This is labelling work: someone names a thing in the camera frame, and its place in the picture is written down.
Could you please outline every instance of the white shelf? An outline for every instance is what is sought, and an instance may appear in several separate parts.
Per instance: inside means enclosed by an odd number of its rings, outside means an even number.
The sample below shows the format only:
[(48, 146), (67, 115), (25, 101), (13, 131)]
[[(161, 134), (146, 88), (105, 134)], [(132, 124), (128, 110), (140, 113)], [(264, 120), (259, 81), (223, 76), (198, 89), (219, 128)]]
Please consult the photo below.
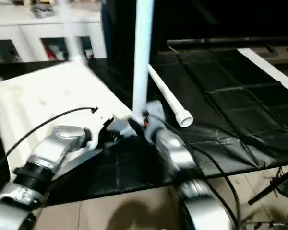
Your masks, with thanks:
[[(100, 2), (81, 2), (72, 4), (71, 21), (75, 23), (100, 23)], [(61, 23), (56, 14), (44, 19), (35, 18), (29, 7), (0, 4), (0, 26)]]

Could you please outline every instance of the black cable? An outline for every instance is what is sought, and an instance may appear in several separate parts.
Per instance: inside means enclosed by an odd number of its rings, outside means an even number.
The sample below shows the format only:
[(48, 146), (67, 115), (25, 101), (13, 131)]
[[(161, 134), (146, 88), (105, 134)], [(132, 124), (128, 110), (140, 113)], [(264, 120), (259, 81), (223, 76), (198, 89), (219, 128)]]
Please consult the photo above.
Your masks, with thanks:
[(70, 114), (70, 113), (73, 113), (73, 112), (76, 112), (76, 111), (79, 111), (79, 110), (86, 110), (86, 109), (90, 109), (92, 111), (92, 113), (94, 113), (97, 108), (92, 108), (92, 107), (81, 107), (81, 108), (77, 108), (77, 109), (72, 109), (72, 110), (68, 110), (64, 113), (61, 113), (57, 116), (54, 116), (52, 118), (50, 118), (49, 120), (41, 123), (40, 125), (36, 126), (35, 128), (31, 129), (28, 133), (26, 133), (22, 138), (20, 138), (5, 154), (4, 157), (1, 158), (0, 160), (0, 167), (1, 165), (7, 160), (8, 156), (10, 155), (10, 153), (21, 143), (23, 142), (28, 136), (30, 136), (32, 133), (34, 133), (35, 131), (37, 131), (39, 128), (43, 127), (44, 125), (50, 123), (51, 121), (61, 117), (61, 116), (64, 116), (66, 114)]
[[(171, 126), (169, 123), (167, 123), (166, 121), (160, 119), (158, 116), (154, 115), (154, 114), (149, 114), (150, 116), (156, 118), (157, 120), (161, 121), (162, 123), (165, 124), (165, 126), (171, 130), (172, 132), (174, 132), (176, 135), (178, 135), (181, 140), (185, 143), (187, 149), (189, 152), (193, 152), (192, 150), (197, 150), (195, 147), (191, 146), (187, 141), (185, 141), (185, 139), (178, 133), (178, 131)], [(227, 210), (227, 212), (229, 213), (230, 217), (232, 218), (233, 222), (236, 225), (236, 229), (240, 230), (241, 229), (241, 209), (240, 209), (240, 199), (239, 196), (237, 194), (237, 191), (235, 190), (233, 184), (231, 183), (231, 181), (228, 179), (228, 177), (225, 175), (224, 171), (222, 170), (222, 168), (220, 167), (220, 165), (215, 161), (215, 159), (213, 159), (213, 157), (211, 157), (209, 154), (207, 154), (206, 152), (203, 151), (199, 151), (200, 153), (204, 154), (206, 157), (208, 157), (212, 163), (217, 167), (217, 169), (221, 172), (221, 176), (225, 178), (227, 184), (229, 185), (229, 188), (231, 189), (233, 195), (234, 195), (234, 199), (235, 199), (235, 203), (236, 203), (236, 209), (237, 209), (237, 218), (235, 217), (235, 215), (233, 214), (232, 210), (230, 209), (230, 207), (228, 206), (228, 204), (226, 203), (226, 201), (220, 196), (220, 194), (211, 186), (211, 184), (206, 180), (205, 182), (208, 184), (208, 186), (210, 187), (210, 189), (212, 190), (212, 192), (216, 195), (216, 197), (222, 202), (222, 204), (224, 205), (225, 209)], [(199, 166), (198, 160), (195, 157), (195, 154), (191, 154), (193, 157), (193, 160), (195, 162), (196, 165)], [(203, 171), (199, 168), (199, 172), (202, 174), (203, 178), (205, 178), (205, 175), (203, 173)]]

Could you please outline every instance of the tile floor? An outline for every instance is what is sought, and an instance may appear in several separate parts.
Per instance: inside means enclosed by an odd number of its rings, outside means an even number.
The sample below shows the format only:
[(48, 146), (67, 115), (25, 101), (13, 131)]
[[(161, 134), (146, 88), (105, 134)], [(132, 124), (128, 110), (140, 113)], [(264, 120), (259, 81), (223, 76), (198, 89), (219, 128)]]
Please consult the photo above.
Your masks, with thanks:
[[(288, 199), (270, 193), (249, 206), (247, 201), (269, 185), (277, 169), (229, 177), (240, 197), (242, 218), (249, 221), (287, 220)], [(235, 211), (233, 195), (223, 178), (211, 180), (214, 188)], [(113, 195), (46, 208), (36, 230), (177, 230), (177, 195), (173, 188), (157, 188)]]

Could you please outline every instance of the table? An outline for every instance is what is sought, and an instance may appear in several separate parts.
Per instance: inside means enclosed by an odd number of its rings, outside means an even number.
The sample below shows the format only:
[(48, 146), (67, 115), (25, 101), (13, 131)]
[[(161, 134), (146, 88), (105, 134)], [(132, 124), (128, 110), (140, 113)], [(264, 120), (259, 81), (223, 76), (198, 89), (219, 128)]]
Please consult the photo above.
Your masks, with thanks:
[[(152, 79), (148, 101), (160, 100), (167, 121), (197, 151), (209, 178), (220, 172), (201, 152), (209, 153), (227, 175), (288, 165), (288, 90), (236, 50), (161, 55), (151, 63), (194, 122), (181, 128)], [(57, 62), (0, 65), (12, 78)], [(88, 63), (95, 74), (132, 106), (132, 65), (124, 60)], [(125, 139), (57, 179), (48, 205), (160, 187), (171, 183), (156, 150), (138, 137)]]

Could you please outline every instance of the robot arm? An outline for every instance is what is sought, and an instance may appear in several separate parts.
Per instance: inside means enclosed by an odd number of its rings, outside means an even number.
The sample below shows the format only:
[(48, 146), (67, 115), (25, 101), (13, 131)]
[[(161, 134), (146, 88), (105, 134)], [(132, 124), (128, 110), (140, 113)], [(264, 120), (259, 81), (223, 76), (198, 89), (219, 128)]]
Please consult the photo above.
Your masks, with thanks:
[(0, 230), (30, 230), (36, 217), (31, 213), (44, 202), (47, 190), (66, 155), (91, 140), (89, 130), (57, 126), (42, 140), (16, 178), (0, 192)]
[(232, 230), (231, 221), (207, 183), (197, 176), (198, 165), (184, 141), (166, 129), (160, 102), (147, 104), (145, 138), (155, 145), (172, 175), (180, 197), (180, 224), (182, 230)]

